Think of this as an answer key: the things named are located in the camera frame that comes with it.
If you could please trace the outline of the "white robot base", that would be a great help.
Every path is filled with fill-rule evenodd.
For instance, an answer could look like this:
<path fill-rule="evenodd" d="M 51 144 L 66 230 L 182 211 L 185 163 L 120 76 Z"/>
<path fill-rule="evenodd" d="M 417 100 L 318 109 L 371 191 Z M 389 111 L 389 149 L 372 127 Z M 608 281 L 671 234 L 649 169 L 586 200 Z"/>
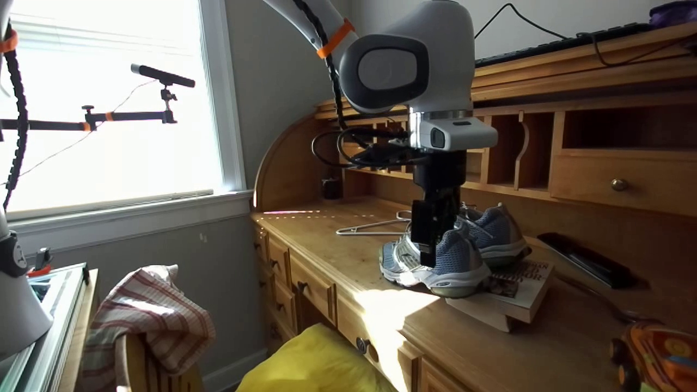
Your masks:
<path fill-rule="evenodd" d="M 0 211 L 0 356 L 11 356 L 43 338 L 51 327 L 29 281 L 29 261 Z"/>

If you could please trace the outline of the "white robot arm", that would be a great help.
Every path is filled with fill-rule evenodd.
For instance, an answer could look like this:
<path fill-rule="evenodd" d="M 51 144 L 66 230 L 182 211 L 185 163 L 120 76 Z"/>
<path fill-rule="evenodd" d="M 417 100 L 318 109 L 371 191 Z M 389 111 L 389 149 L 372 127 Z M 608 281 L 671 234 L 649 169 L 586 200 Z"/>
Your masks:
<path fill-rule="evenodd" d="M 411 164 L 424 191 L 411 203 L 411 241 L 423 266 L 459 211 L 462 161 L 469 148 L 489 148 L 496 130 L 473 115 L 475 38 L 458 0 L 423 0 L 391 26 L 356 35 L 331 0 L 264 0 L 285 17 L 324 61 L 336 113 L 341 98 L 365 115 L 409 106 L 409 127 L 350 156 L 352 168 Z"/>

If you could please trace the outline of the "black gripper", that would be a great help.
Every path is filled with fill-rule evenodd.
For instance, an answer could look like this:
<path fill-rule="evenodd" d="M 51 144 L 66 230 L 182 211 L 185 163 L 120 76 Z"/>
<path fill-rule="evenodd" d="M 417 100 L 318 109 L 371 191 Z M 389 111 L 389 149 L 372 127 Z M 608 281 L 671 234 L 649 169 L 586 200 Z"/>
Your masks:
<path fill-rule="evenodd" d="M 420 241 L 420 262 L 436 266 L 437 236 L 453 225 L 464 182 L 462 152 L 424 152 L 415 159 L 414 182 L 423 198 L 411 203 L 411 240 Z"/>

